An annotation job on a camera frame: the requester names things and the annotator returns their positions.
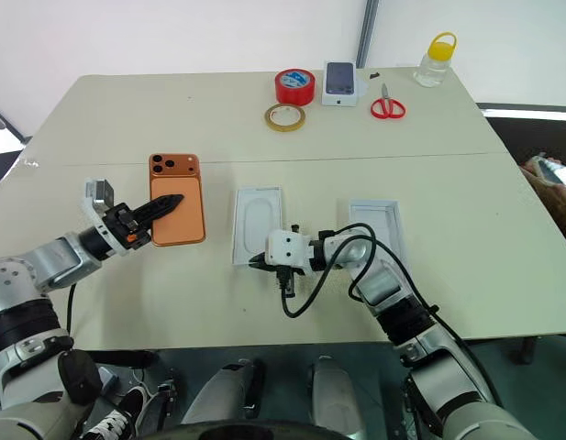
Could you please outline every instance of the red tape roll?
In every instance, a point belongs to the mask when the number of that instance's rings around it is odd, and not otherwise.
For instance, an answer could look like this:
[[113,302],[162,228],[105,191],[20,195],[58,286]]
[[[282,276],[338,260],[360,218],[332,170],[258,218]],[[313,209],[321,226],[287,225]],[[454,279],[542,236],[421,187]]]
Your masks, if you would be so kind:
[[316,77],[303,69],[287,69],[274,78],[276,99],[281,104],[306,105],[316,93]]

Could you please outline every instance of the yellow bottle cap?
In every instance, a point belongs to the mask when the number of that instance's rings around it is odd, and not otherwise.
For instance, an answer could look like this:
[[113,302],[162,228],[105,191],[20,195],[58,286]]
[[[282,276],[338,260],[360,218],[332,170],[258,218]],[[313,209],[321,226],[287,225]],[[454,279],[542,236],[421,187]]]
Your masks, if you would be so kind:
[[[442,37],[446,36],[451,36],[454,39],[454,42],[448,43],[446,41],[438,41]],[[456,36],[454,34],[452,34],[451,32],[443,32],[437,37],[433,38],[433,41],[431,41],[429,49],[427,50],[427,55],[437,61],[447,61],[454,54],[456,44],[458,44],[458,40],[456,39]]]

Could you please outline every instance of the tape roll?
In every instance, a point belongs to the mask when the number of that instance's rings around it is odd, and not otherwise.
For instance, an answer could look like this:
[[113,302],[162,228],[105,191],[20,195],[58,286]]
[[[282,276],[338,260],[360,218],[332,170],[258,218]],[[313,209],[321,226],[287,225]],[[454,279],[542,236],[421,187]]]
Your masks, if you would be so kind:
[[[296,119],[290,124],[278,124],[274,122],[273,118],[280,113],[282,119]],[[305,112],[298,105],[293,104],[277,104],[269,108],[264,114],[264,120],[268,127],[276,131],[295,131],[303,126],[305,123]]]
[[274,88],[279,103],[307,105],[316,94],[316,77],[303,69],[287,69],[276,75]]

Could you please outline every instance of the table surface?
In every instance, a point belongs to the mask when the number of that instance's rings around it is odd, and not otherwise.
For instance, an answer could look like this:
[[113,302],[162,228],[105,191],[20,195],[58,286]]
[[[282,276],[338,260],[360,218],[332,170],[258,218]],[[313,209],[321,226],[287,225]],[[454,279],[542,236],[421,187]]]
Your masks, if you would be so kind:
[[[408,69],[378,72],[357,107],[312,103],[294,133],[263,124],[273,73],[82,78],[0,183],[0,256],[88,227],[86,178],[108,179],[117,203],[136,207],[148,200],[149,154],[193,152],[206,241],[148,245],[81,280],[78,347],[386,340],[348,298],[344,271],[292,320],[272,274],[231,265],[235,192],[267,185],[282,186],[283,223],[304,233],[344,226],[349,199],[398,200],[417,286],[463,337],[566,332],[566,242],[463,86],[453,73],[424,89]],[[368,115],[379,80],[407,105],[402,121]],[[298,280],[291,307],[315,282]],[[64,324],[67,292],[50,296]]]

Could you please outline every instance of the plastic bottle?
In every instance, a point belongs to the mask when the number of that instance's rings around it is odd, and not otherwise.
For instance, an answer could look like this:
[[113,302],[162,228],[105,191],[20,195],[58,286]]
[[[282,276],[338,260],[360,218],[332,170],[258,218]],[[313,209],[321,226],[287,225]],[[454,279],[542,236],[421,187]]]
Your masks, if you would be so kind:
[[[450,36],[454,39],[453,43],[438,41],[439,39]],[[451,64],[451,56],[454,54],[458,40],[451,32],[443,32],[433,38],[427,53],[419,63],[419,67],[413,73],[413,77],[424,87],[436,87],[440,85]]]

